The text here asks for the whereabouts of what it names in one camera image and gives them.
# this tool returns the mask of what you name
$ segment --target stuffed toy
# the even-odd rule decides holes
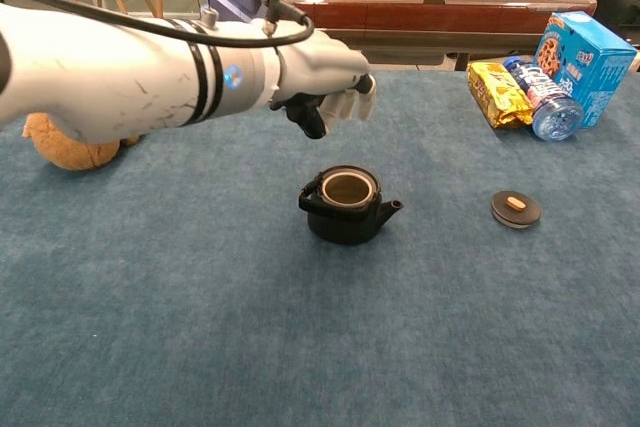
[[[22,136],[31,139],[38,153],[64,170],[95,170],[111,162],[120,147],[129,147],[140,140],[132,137],[108,144],[85,144],[70,139],[54,125],[47,114],[30,114]]]

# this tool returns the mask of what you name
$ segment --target robotic arm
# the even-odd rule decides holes
[[[185,32],[264,39],[264,21],[150,19]],[[280,21],[277,34],[300,32]],[[0,4],[0,127],[44,112],[85,143],[177,128],[262,106],[309,138],[370,115],[376,84],[359,52],[321,31],[273,48],[213,47],[79,15]]]

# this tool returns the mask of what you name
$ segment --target snack bag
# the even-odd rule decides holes
[[[493,129],[518,129],[533,123],[533,106],[502,64],[472,62],[469,89]]]

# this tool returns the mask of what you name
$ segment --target cardboard box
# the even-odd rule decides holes
[[[584,12],[554,13],[534,57],[584,110],[592,128],[629,71],[636,49]]]

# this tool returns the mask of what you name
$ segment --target robot finger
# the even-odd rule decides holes
[[[373,113],[373,107],[376,100],[376,80],[372,76],[368,76],[371,79],[371,88],[366,93],[358,94],[358,117],[360,120],[368,120]]]
[[[360,80],[353,88],[356,89],[361,94],[367,94],[371,92],[371,90],[375,90],[376,88],[375,82],[376,81],[372,75],[365,74],[362,77],[360,77]]]
[[[320,114],[320,117],[322,117],[322,120],[324,121],[327,132],[331,130],[333,124],[336,123],[336,120],[341,118],[341,110],[343,105],[342,96],[343,92],[329,94],[325,97],[324,101],[318,108],[318,112]]]
[[[351,120],[356,101],[357,95],[355,91],[347,90],[342,94],[342,107],[340,109],[340,118],[342,120]]]

